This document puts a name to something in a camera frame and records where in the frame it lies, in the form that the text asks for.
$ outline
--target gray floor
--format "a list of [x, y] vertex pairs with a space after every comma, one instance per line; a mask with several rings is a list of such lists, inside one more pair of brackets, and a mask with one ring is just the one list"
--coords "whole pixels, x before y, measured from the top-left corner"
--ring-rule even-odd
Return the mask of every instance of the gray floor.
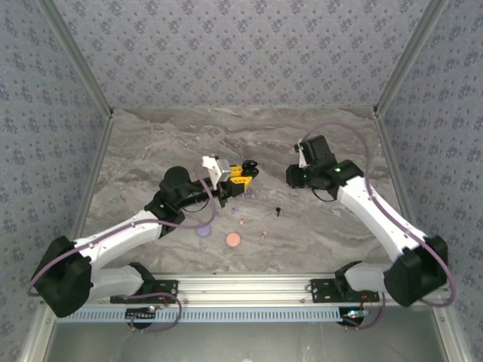
[[127, 324], [57, 324], [44, 362], [445, 362], [431, 308], [390, 307], [372, 330], [338, 324], [179, 324], [160, 334]]
[[[341, 121], [356, 127], [368, 141], [375, 154], [371, 179], [396, 207], [369, 108], [119, 110], [113, 121], [84, 236], [140, 210], [174, 165], [191, 170], [201, 156], [218, 154], [231, 164], [254, 159], [260, 175], [251, 187], [257, 198], [230, 200], [219, 210], [209, 238], [178, 229], [131, 250], [111, 266], [138, 261], [154, 272], [333, 272], [355, 259], [386, 261], [380, 243], [339, 202], [324, 204], [309, 190], [285, 184], [287, 166], [297, 163], [297, 140], [317, 124]], [[363, 168], [362, 147], [354, 135], [340, 127], [325, 128], [323, 134], [339, 161], [348, 158]], [[239, 211], [232, 215], [234, 206]], [[276, 207], [281, 208], [278, 218]], [[185, 223], [206, 220], [209, 213], [187, 214]], [[245, 226], [239, 224], [242, 218]], [[263, 231], [268, 235], [262, 241]], [[226, 246], [229, 232], [240, 233], [239, 247]]]

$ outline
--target wall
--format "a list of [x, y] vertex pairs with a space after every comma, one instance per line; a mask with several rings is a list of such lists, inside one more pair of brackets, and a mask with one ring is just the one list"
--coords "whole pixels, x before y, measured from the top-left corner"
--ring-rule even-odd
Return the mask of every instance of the wall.
[[26, 284], [70, 231], [104, 117], [34, 0], [4, 0], [0, 14], [0, 361], [10, 362], [38, 302]]
[[426, 0], [56, 0], [114, 108], [374, 105]]
[[483, 4], [448, 5], [385, 115], [417, 216], [450, 247], [456, 310], [483, 360]]

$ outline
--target pink disc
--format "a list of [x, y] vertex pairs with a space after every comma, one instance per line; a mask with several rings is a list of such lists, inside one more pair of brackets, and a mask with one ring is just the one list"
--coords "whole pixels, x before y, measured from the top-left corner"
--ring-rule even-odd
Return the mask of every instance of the pink disc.
[[238, 245], [240, 245], [240, 242], [242, 241], [242, 238], [240, 237], [239, 234], [237, 234], [236, 232], [230, 232], [227, 236], [226, 236], [226, 244], [229, 246], [229, 247], [237, 247]]

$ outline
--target marble table surface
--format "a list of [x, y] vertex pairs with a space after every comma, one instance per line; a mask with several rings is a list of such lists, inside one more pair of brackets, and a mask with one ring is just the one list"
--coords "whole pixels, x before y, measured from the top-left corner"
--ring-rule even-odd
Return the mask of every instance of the marble table surface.
[[[218, 208], [220, 215], [207, 238], [178, 229], [130, 250], [109, 266], [138, 261], [151, 272], [333, 272], [357, 259], [387, 262], [377, 239], [340, 202], [323, 203], [310, 190], [290, 189], [285, 183], [287, 166], [297, 163], [294, 144], [327, 121], [352, 125], [364, 135], [374, 153], [372, 183], [398, 210], [369, 108], [116, 110], [83, 235], [141, 210], [169, 167], [192, 170], [203, 155], [217, 154], [230, 164], [245, 159], [259, 163], [260, 174], [250, 190], [256, 198], [230, 199], [225, 208]], [[327, 127], [322, 134], [338, 161], [348, 158], [364, 169], [363, 149], [353, 134], [341, 127]], [[238, 207], [234, 214], [233, 207]], [[193, 225], [209, 216], [207, 207], [200, 213], [186, 213], [184, 223]], [[267, 232], [264, 240], [263, 231]], [[225, 243], [230, 232], [241, 235], [237, 248]]]

